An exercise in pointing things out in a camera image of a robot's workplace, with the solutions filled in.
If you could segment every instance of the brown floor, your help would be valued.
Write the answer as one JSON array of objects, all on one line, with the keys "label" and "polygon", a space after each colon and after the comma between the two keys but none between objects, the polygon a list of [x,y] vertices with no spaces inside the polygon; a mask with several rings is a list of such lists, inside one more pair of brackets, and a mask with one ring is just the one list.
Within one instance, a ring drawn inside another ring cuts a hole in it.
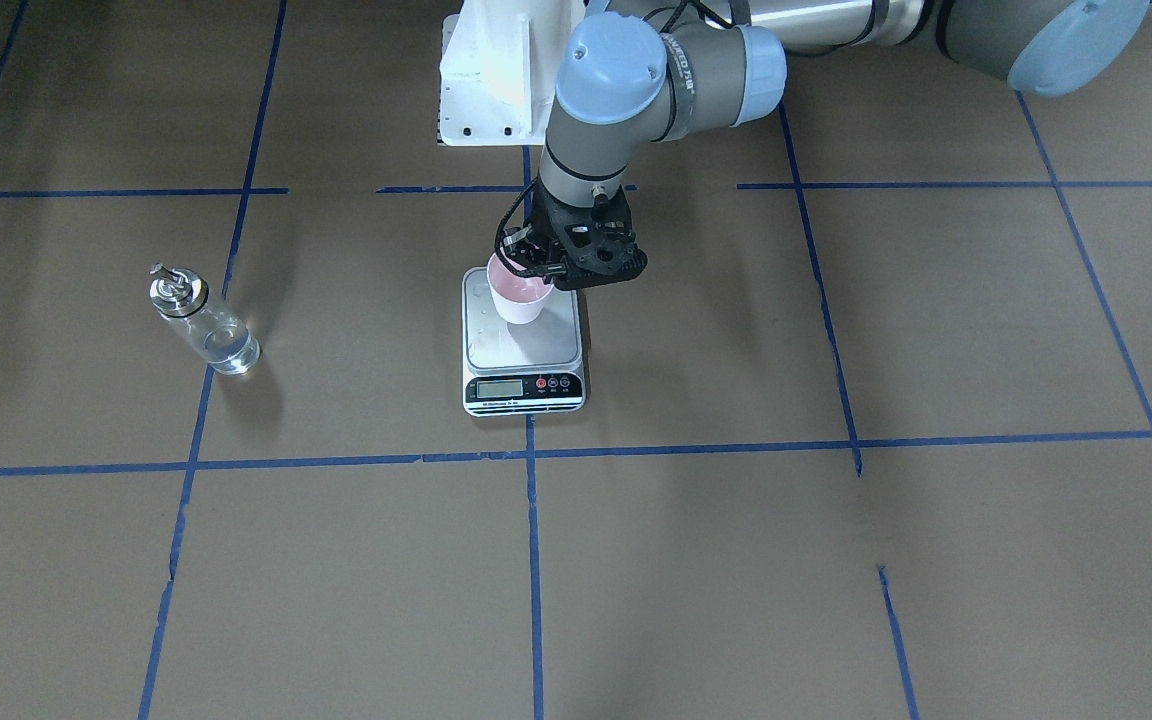
[{"label": "brown floor", "polygon": [[[458,400],[537,156],[435,144],[456,9],[0,1],[0,719],[1152,719],[1152,8],[643,149],[535,424]],[[233,247],[212,377],[145,268]]]}]

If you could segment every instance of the scale display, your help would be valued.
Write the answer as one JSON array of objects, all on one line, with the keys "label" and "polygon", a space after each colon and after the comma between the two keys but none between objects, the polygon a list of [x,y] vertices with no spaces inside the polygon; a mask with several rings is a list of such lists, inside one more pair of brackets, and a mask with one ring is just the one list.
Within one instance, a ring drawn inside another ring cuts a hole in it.
[{"label": "scale display", "polygon": [[576,293],[551,291],[525,325],[500,319],[485,268],[462,286],[463,397],[468,414],[569,414],[585,404]]}]

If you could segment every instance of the light blue joint cap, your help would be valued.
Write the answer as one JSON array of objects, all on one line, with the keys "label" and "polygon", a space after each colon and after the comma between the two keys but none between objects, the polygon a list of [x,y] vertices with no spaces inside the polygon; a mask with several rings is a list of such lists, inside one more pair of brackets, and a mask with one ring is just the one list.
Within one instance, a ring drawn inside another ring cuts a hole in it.
[{"label": "light blue joint cap", "polygon": [[1047,97],[1083,88],[1123,53],[1149,0],[1078,0],[1020,52],[1007,85]]},{"label": "light blue joint cap", "polygon": [[599,13],[581,21],[558,66],[554,94],[571,118],[609,126],[639,114],[664,88],[664,41],[641,18]]},{"label": "light blue joint cap", "polygon": [[781,38],[765,26],[736,26],[745,38],[745,96],[732,127],[763,118],[785,94],[788,67]]}]

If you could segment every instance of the scale platform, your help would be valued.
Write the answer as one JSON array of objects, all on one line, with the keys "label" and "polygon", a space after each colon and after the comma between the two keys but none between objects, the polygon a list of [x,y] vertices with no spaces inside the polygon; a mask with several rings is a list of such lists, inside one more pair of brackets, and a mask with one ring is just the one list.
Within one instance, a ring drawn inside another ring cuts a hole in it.
[{"label": "scale platform", "polygon": [[538,318],[510,325],[492,304],[488,270],[471,268],[461,283],[461,328],[467,414],[570,414],[585,404],[575,291],[551,291]]}]

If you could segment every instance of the cable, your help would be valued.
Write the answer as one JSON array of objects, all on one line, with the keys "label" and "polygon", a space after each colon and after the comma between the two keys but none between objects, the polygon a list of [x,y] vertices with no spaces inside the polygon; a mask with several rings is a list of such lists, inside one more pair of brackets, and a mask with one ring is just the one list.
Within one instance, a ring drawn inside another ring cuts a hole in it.
[{"label": "cable", "polygon": [[673,14],[669,15],[669,18],[664,22],[662,26],[660,26],[660,32],[669,32],[673,29],[673,23],[679,22],[679,18],[682,17],[682,12],[687,9],[688,5],[690,5],[689,0],[681,0],[677,8],[673,9]]},{"label": "cable", "polygon": [[522,188],[522,192],[520,192],[518,196],[515,197],[515,199],[513,199],[513,204],[509,205],[509,209],[506,211],[506,214],[503,214],[503,218],[500,218],[500,225],[497,226],[495,244],[494,244],[494,247],[492,249],[493,255],[497,256],[497,258],[500,260],[500,264],[503,265],[503,268],[505,270],[509,270],[509,272],[511,272],[513,274],[515,274],[515,275],[517,275],[520,278],[525,278],[526,275],[522,274],[522,273],[524,273],[524,272],[522,272],[522,270],[514,270],[513,268],[513,263],[509,262],[509,259],[507,259],[506,256],[505,256],[505,251],[503,251],[503,249],[505,249],[505,225],[507,225],[509,222],[509,218],[513,218],[513,213],[515,213],[515,210],[518,209],[518,205],[522,205],[522,199],[524,199],[524,197],[526,197],[526,194],[529,194],[532,190],[535,190],[535,188],[536,188],[536,181],[538,181],[538,179],[539,179],[539,176],[535,177],[535,179],[531,179],[531,182],[526,183],[526,187]]},{"label": "cable", "polygon": [[820,51],[820,53],[799,53],[797,50],[788,50],[786,47],[785,54],[790,58],[824,58],[835,50],[843,50],[844,47],[851,47],[852,45],[858,45],[859,41],[864,41],[870,33],[874,32],[874,24],[878,23],[878,0],[870,1],[869,5],[869,21],[865,22],[865,28],[861,30],[861,35],[856,36],[854,40],[841,41],[839,45],[829,45],[826,50]]},{"label": "cable", "polygon": [[[669,18],[666,20],[666,22],[664,22],[662,26],[660,26],[660,32],[669,32],[673,29],[673,26],[675,26],[675,23],[679,22],[679,18],[682,17],[682,13],[684,13],[687,6],[689,5],[691,6],[691,8],[696,9],[696,14],[700,15],[700,18],[713,20],[713,22],[717,23],[718,26],[722,29],[734,28],[734,25],[730,22],[727,22],[727,18],[723,18],[722,15],[719,15],[712,8],[708,8],[707,5],[702,3],[700,0],[680,0],[677,8],[673,9],[673,14],[669,15]],[[652,15],[654,15],[658,12],[659,9],[653,10],[647,16],[652,17]]]},{"label": "cable", "polygon": [[657,15],[659,15],[660,13],[664,13],[664,12],[670,10],[670,9],[672,8],[669,8],[668,5],[666,5],[664,8],[657,8],[654,10],[652,10],[651,13],[643,15],[643,22],[645,22],[645,23],[652,22],[653,17],[657,17]]}]

